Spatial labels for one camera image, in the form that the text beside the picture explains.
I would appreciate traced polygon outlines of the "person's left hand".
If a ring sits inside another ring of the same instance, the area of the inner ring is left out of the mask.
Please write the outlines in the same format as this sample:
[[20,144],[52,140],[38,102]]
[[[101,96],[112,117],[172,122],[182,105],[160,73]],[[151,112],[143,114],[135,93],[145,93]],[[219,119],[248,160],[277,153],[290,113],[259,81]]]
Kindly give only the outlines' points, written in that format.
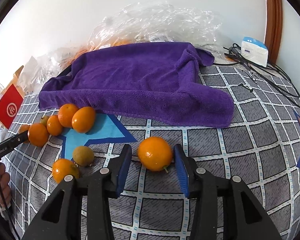
[[9,185],[11,176],[8,172],[6,172],[6,166],[3,163],[0,163],[0,186],[2,189],[2,194],[0,194],[0,206],[5,207],[3,198],[7,206],[9,206],[12,198],[11,188]]

